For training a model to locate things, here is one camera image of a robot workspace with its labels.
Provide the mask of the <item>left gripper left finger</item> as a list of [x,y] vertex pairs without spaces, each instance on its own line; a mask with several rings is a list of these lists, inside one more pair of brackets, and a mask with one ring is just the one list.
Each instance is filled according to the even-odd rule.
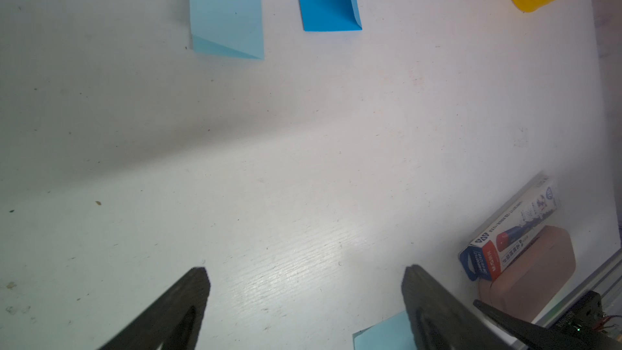
[[211,283],[204,267],[193,267],[103,349],[194,349]]

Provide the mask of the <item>light blue paper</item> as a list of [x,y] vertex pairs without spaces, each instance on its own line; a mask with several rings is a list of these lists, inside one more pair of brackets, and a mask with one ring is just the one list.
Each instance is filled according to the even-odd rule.
[[197,53],[264,59],[262,0],[190,0]]
[[406,311],[353,335],[355,350],[416,350]]

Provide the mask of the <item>light blue front paper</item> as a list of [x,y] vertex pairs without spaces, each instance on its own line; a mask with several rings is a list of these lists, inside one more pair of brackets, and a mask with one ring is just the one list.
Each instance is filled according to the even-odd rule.
[[355,350],[416,350],[406,311],[353,335]]

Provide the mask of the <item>pink eraser case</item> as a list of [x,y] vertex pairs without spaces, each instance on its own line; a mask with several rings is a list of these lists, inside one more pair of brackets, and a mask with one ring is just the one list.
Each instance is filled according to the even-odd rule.
[[494,281],[479,281],[479,299],[523,321],[533,321],[576,269],[568,231],[545,226]]

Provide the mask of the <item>aluminium front rail frame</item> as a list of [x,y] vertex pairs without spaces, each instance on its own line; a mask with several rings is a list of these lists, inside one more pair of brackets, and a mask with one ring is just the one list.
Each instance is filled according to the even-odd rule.
[[621,314],[621,250],[615,252],[568,295],[554,303],[536,320],[536,324],[550,327],[588,291],[594,291],[601,296],[603,316]]

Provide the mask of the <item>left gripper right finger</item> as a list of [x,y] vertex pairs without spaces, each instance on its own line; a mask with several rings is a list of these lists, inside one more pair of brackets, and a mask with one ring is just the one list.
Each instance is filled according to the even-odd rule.
[[509,349],[423,267],[407,267],[403,301],[418,349]]

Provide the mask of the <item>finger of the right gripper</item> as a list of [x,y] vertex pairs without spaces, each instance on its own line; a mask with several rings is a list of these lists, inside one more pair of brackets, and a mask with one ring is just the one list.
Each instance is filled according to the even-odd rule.
[[480,300],[474,300],[473,305],[529,349],[621,349],[620,342],[588,327],[545,328],[512,317]]

